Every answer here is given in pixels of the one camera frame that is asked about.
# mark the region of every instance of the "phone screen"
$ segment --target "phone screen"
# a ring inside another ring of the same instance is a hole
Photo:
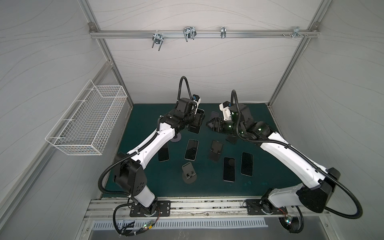
[[[168,142],[159,149],[159,151],[157,152],[157,155],[159,157],[159,162],[164,162],[169,160]]]
[[[196,159],[198,146],[199,146],[198,140],[193,140],[193,139],[188,140],[187,150],[185,151],[184,158],[186,160],[194,161]]]
[[[227,182],[235,181],[235,159],[225,157],[223,160],[223,180]]]
[[[253,175],[253,154],[243,152],[241,155],[240,173],[252,177]]]

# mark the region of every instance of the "white wall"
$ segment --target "white wall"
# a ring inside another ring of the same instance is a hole
[[[321,0],[89,0],[101,30],[306,29]],[[245,103],[272,96],[298,39],[107,40],[135,103],[174,103],[181,76],[203,103],[236,89]]]
[[[106,59],[76,0],[0,2],[0,203]]]
[[[286,139],[341,172],[359,220],[338,216],[341,239],[383,239],[384,1],[334,0],[272,106]],[[354,213],[340,189],[329,207]]]

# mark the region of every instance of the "green table surface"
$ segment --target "green table surface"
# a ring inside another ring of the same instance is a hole
[[[135,104],[125,129],[119,151],[128,152],[140,144],[156,128],[160,115],[168,113],[175,104]],[[264,121],[277,130],[273,118],[265,104],[247,104],[255,121]],[[269,188],[283,188],[299,184],[300,179],[279,160],[259,146],[238,140],[235,145],[226,141],[227,135],[211,131],[205,123],[211,112],[221,114],[218,104],[200,104],[205,111],[205,119],[199,134],[182,130],[179,142],[169,141],[170,159],[159,162],[157,154],[147,165],[145,174],[149,189],[158,197],[206,197],[206,196],[247,196],[263,195]],[[184,159],[189,139],[199,141],[195,161],[190,161],[196,171],[197,180],[186,184],[182,179],[181,166],[188,162]],[[212,140],[224,144],[218,162],[208,159]],[[253,176],[240,173],[242,152],[253,154]],[[235,182],[223,181],[223,158],[235,159]],[[113,182],[113,170],[106,184],[108,190],[121,190]],[[103,197],[118,195],[103,194]]]

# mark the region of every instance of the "gray floor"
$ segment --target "gray floor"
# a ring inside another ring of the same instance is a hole
[[[135,236],[136,240],[229,240],[229,239],[284,239],[284,240],[324,240],[328,239],[319,217],[304,217],[304,229],[301,233],[289,233],[278,222],[277,218],[265,218],[268,227],[263,228],[237,228],[237,229],[170,229],[149,230]],[[115,231],[93,231],[91,240],[119,240]]]

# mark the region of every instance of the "white wire basket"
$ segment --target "white wire basket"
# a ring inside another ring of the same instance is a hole
[[[122,86],[90,80],[45,140],[67,155],[101,155],[126,99]]]

